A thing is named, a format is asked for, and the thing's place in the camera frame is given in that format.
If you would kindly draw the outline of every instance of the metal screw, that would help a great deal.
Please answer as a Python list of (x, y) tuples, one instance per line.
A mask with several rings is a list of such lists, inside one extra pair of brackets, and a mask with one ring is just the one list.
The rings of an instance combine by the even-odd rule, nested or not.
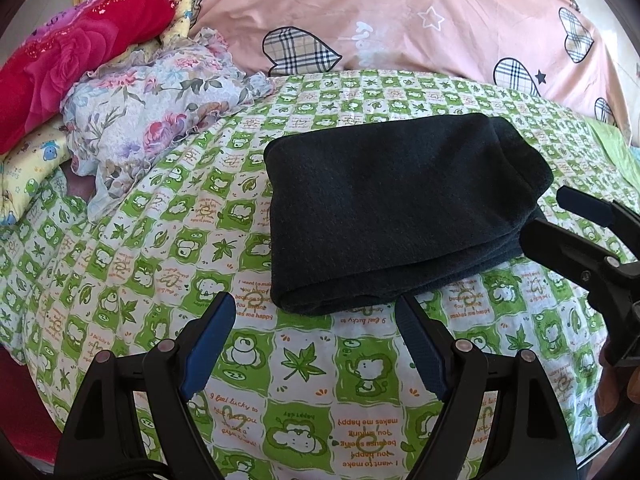
[(173, 339), (162, 339), (158, 343), (158, 350), (161, 352), (170, 352), (175, 347), (175, 341)]
[(461, 352), (471, 352), (473, 347), (474, 347), (474, 344), (468, 339), (458, 339), (456, 341), (456, 348)]
[(111, 357), (111, 352), (109, 352), (108, 350), (100, 350), (95, 355), (95, 360), (98, 361), (99, 363), (105, 363), (110, 359), (110, 357)]
[(620, 262), (614, 258), (613, 256), (607, 256), (604, 259), (611, 267), (618, 268), (620, 266)]
[(522, 357), (527, 363), (532, 363), (536, 360), (536, 355), (531, 350), (523, 350), (520, 353), (520, 357)]

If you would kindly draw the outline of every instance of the pillow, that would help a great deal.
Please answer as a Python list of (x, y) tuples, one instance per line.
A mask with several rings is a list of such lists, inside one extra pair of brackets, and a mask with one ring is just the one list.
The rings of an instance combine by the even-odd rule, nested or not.
[(210, 29), (194, 40), (174, 37), (149, 60), (136, 51), (87, 73), (63, 100), (62, 115), (72, 169), (96, 175), (88, 219), (110, 213), (172, 142), (271, 91), (264, 74), (247, 78), (233, 65), (224, 39)]
[(69, 158), (60, 115), (24, 137), (7, 155), (0, 155), (0, 225), (20, 220), (40, 184)]
[(160, 48), (160, 46), (161, 46), (160, 42), (156, 38), (153, 38), (152, 40), (149, 40), (149, 41), (145, 41), (145, 43), (131, 45), (122, 54), (114, 57), (110, 61), (110, 64), (120, 63), (126, 60), (127, 58), (129, 58), (131, 54), (133, 54), (137, 50), (141, 51), (145, 60), (149, 60), (151, 59), (151, 56), (153, 56), (154, 52)]
[(58, 113), (84, 72), (160, 34), (174, 0), (87, 0), (38, 28), (0, 69), (0, 153)]
[(193, 0), (174, 0), (175, 15), (169, 27), (160, 34), (162, 46), (167, 46), (175, 36), (186, 38), (191, 27), (191, 7)]

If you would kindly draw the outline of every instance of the human hand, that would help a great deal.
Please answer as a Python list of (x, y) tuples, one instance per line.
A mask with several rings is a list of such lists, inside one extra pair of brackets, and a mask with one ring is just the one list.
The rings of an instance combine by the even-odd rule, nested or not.
[[(616, 381), (616, 371), (607, 363), (604, 357), (605, 348), (609, 344), (609, 338), (607, 338), (602, 350), (600, 351), (600, 364), (603, 367), (602, 377), (600, 378), (600, 384), (596, 390), (596, 409), (598, 410), (598, 416), (609, 415), (616, 409), (618, 401), (620, 400), (620, 394), (618, 393), (618, 384)], [(640, 367), (636, 368), (631, 375), (626, 394), (636, 404), (640, 404)]]

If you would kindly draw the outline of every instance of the floral pillow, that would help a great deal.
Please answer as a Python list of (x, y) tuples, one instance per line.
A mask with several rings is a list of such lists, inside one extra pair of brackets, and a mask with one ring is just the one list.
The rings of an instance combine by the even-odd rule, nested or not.
[(187, 134), (273, 91), (262, 73), (246, 77), (225, 40), (205, 28), (173, 38), (150, 59), (127, 59), (87, 73), (62, 101), (72, 168), (96, 176), (90, 221), (110, 213), (164, 150)]

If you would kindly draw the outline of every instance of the plaid heart pattern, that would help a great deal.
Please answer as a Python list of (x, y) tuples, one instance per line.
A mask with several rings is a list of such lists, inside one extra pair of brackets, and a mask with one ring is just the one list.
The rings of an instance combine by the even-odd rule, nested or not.
[(505, 57), (498, 62), (494, 68), (494, 82), (504, 88), (540, 97), (529, 70), (513, 57)]
[(593, 46), (593, 38), (584, 28), (578, 17), (569, 9), (562, 7), (559, 11), (560, 21), (566, 32), (564, 49), (574, 63), (580, 63), (587, 57)]
[(618, 123), (616, 121), (615, 116), (613, 115), (613, 111), (611, 110), (609, 103), (607, 103), (602, 97), (599, 97), (598, 99), (596, 99), (594, 111), (595, 111), (596, 119), (599, 120), (601, 123), (611, 124), (611, 126), (618, 126)]
[(193, 27), (196, 24), (196, 20), (200, 15), (200, 11), (202, 10), (202, 1), (203, 0), (191, 0), (191, 23), (189, 28)]
[(329, 72), (342, 59), (325, 42), (297, 27), (281, 27), (267, 33), (262, 51), (273, 63), (269, 76)]

